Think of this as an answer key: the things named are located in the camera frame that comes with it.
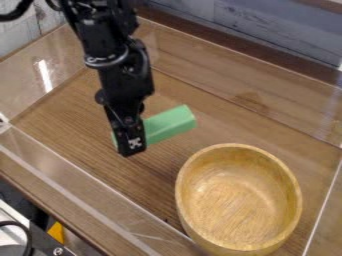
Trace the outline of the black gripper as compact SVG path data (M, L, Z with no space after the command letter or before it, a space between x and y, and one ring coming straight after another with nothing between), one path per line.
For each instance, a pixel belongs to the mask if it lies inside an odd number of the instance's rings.
M146 45L138 39L84 42L84 63L98 71L102 89L95 98L114 128L118 153L130 157L147 148L140 115L155 87Z

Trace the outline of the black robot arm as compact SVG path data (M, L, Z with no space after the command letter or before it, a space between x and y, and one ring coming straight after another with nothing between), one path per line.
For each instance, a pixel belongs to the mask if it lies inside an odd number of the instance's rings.
M147 149L142 113L155 90L147 48L132 36L139 27L135 9L127 0L56 0L56 5L80 41L84 64L98 72L95 100L118 152L130 157Z

